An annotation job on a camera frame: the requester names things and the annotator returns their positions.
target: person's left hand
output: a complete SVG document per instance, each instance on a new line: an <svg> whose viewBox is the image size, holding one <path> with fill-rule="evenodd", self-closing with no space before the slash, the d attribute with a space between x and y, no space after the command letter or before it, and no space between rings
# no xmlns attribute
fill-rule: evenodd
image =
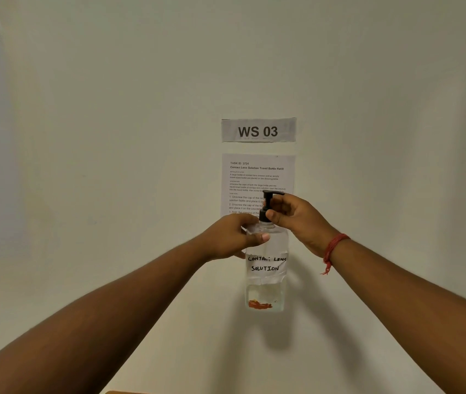
<svg viewBox="0 0 466 394"><path fill-rule="evenodd" d="M207 228L197 236L197 239L206 247L205 251L210 259L231 256L244 258L245 254L242 250L261 245L270 238L267 233L247 235L242 229L246 225L258 222L259 219L252 214L229 214Z"/></svg>

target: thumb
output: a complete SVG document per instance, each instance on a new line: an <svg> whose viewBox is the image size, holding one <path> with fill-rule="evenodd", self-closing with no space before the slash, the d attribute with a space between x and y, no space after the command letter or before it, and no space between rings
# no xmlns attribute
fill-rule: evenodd
<svg viewBox="0 0 466 394"><path fill-rule="evenodd" d="M291 229L290 217L282 213L269 209L266 211L266 217L269 218L273 224L278 225L279 227L287 228L289 230Z"/></svg>
<svg viewBox="0 0 466 394"><path fill-rule="evenodd" d="M245 248L261 245L267 242L269 238L270 238L270 235L268 233L246 235L245 236Z"/></svg>

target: pump bottle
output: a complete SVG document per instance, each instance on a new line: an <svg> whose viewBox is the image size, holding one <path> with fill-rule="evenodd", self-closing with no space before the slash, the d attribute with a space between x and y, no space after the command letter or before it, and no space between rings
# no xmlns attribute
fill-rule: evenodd
<svg viewBox="0 0 466 394"><path fill-rule="evenodd" d="M279 312L284 310L286 269L288 262L288 230L276 226L266 217L271 209L274 194L263 191L265 205L259 212L259 223L247 227L248 234L270 234L266 243L246 249L245 304L255 311Z"/></svg>

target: person's right arm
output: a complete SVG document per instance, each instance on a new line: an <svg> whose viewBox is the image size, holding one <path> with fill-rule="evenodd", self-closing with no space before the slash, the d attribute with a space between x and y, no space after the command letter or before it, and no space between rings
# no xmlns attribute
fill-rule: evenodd
<svg viewBox="0 0 466 394"><path fill-rule="evenodd" d="M307 201L275 196L266 216L322 257L339 233ZM414 275L350 239L333 267L399 344L447 394L466 394L466 299Z"/></svg>

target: black pump head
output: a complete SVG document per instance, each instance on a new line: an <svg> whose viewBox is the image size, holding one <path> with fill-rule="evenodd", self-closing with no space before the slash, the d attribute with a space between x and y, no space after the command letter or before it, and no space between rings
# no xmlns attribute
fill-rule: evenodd
<svg viewBox="0 0 466 394"><path fill-rule="evenodd" d="M273 195L282 195L284 196L284 192L280 191L268 191L268 190L263 190L264 193L264 199L265 199L265 206L260 209L259 212L259 220L264 222L264 223L270 223L271 221L269 218L265 216L265 212L268 210L271 210L271 199L273 198Z"/></svg>

